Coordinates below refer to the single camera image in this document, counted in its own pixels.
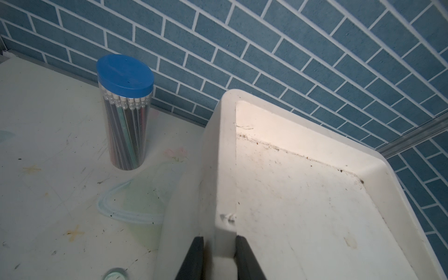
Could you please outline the green folded umbrella left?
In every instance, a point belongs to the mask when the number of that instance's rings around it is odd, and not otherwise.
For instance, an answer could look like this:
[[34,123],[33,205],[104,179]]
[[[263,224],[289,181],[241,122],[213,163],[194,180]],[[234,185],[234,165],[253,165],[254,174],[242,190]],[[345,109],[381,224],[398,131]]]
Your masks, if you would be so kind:
[[112,268],[106,272],[102,280],[128,280],[129,276],[126,270],[122,268]]

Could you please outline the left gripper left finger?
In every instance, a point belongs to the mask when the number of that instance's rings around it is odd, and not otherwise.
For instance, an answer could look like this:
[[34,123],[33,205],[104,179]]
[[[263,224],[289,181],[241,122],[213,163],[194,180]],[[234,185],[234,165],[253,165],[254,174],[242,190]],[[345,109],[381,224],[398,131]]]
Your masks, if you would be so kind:
[[182,262],[175,280],[201,280],[204,265],[204,238],[197,236]]

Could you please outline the floral table mat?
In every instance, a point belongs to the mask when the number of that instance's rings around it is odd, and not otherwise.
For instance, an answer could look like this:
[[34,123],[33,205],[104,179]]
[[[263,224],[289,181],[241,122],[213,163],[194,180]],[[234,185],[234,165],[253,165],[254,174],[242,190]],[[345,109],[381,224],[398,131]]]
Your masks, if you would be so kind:
[[1,278],[150,280],[161,214],[203,128],[149,113],[145,162],[110,160],[97,86],[18,57],[1,59]]

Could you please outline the blue lid pencil tube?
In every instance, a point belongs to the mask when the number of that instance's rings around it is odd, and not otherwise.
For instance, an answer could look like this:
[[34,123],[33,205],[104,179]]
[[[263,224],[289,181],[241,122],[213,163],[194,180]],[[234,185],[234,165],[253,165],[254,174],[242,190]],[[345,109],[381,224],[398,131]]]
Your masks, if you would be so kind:
[[155,77],[143,62],[109,54],[96,63],[112,164],[134,170],[145,159],[147,128]]

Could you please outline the white plastic drawer cabinet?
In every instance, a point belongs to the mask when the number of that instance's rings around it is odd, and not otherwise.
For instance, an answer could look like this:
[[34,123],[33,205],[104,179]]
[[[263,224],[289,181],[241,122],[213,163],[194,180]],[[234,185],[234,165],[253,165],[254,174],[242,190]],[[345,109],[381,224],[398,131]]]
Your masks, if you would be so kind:
[[154,279],[175,279],[196,237],[206,280],[238,277],[240,240],[269,280],[446,279],[381,154],[237,89],[171,196]]

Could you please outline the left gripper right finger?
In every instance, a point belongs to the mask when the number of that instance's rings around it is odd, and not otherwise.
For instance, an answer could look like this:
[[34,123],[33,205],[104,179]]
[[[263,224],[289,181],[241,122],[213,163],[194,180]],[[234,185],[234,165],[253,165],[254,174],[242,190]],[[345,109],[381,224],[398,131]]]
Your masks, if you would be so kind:
[[243,236],[236,237],[236,265],[238,280],[266,280],[247,239]]

